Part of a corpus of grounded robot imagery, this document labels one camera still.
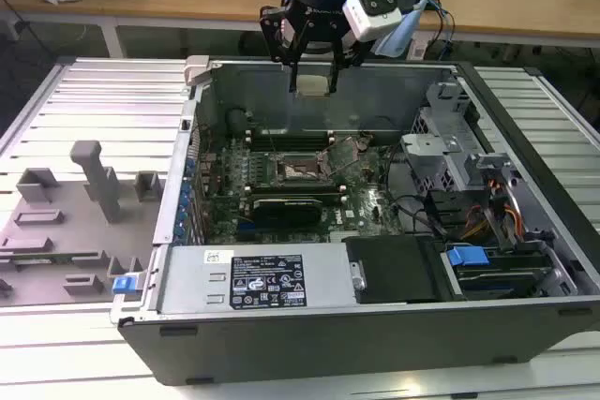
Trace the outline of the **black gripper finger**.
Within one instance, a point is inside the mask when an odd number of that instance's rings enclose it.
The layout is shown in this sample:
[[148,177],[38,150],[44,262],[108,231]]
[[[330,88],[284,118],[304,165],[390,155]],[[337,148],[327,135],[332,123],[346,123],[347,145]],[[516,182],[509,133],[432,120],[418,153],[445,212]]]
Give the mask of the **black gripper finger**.
[[298,64],[304,48],[296,42],[296,32],[286,13],[285,7],[262,7],[259,25],[271,60],[291,69],[289,92],[295,93]]
[[330,43],[333,60],[327,81],[327,93],[337,91],[338,76],[342,69],[359,67],[365,59],[365,43],[353,38],[353,32],[347,23],[334,20],[330,22]]

